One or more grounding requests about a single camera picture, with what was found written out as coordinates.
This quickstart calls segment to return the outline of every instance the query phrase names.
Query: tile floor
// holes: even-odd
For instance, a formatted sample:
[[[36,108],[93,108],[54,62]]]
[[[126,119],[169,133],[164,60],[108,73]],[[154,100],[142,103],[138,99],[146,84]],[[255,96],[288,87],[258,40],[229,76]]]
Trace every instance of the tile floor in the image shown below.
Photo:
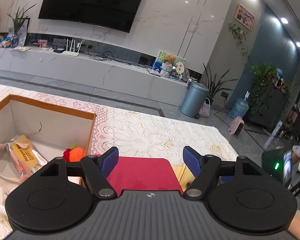
[[[145,98],[50,78],[0,71],[0,100],[9,93],[22,95],[23,90],[34,90],[136,112],[214,126],[229,141],[238,155],[245,155],[258,165],[261,165],[261,155],[264,151],[263,145],[269,138],[261,128],[247,125],[240,136],[231,136],[228,128],[232,119],[227,116],[227,113],[217,112],[213,109],[210,111],[210,117],[194,119],[182,114],[177,106]],[[287,145],[289,145],[287,141],[275,138],[267,150]],[[296,165],[293,167],[293,170],[294,172],[297,170]],[[297,201],[298,207],[300,207],[300,197],[297,197]]]

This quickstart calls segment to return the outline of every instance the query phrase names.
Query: pink heater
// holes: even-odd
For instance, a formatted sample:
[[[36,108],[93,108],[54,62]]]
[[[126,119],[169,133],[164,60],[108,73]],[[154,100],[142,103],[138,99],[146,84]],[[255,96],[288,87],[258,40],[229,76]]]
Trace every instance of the pink heater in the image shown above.
[[[241,117],[236,117],[230,125],[229,131],[230,134],[238,136],[244,127],[244,121]]]

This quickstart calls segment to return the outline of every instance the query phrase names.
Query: water bottle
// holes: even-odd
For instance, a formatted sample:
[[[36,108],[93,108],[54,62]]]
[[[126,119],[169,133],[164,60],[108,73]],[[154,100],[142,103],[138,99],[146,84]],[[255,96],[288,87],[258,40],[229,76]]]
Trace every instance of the water bottle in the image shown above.
[[[236,117],[241,117],[243,118],[246,112],[249,110],[249,104],[248,104],[248,97],[250,93],[247,91],[246,95],[244,98],[239,98],[235,102],[234,106],[232,107],[231,111],[229,112],[228,116],[231,117],[232,119]]]

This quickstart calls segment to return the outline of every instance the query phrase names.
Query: lace tablecloth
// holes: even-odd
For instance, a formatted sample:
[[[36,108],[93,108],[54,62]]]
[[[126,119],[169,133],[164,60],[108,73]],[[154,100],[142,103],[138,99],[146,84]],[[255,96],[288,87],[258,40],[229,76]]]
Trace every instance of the lace tablecloth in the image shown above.
[[[102,154],[112,146],[120,156],[165,158],[181,166],[182,150],[190,146],[201,155],[214,154],[235,161],[236,151],[215,127],[143,114],[71,98],[24,91],[22,96],[97,114],[91,153]]]

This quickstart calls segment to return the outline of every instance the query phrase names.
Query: white marble wall panel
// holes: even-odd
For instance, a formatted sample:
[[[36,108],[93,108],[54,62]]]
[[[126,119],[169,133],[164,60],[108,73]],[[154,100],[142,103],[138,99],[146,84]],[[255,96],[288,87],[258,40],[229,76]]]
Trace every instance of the white marble wall panel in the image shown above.
[[[164,50],[185,57],[187,67],[202,72],[198,62],[208,62],[231,0],[142,0],[130,33],[82,23],[38,19],[42,1],[0,0],[0,32],[6,32],[12,26],[7,13],[15,13],[26,3],[37,4],[29,11],[29,32],[101,41],[153,56]]]
[[[154,76],[146,69],[114,61],[95,61],[34,48],[20,52],[0,48],[0,70],[58,79],[180,106],[184,82]]]

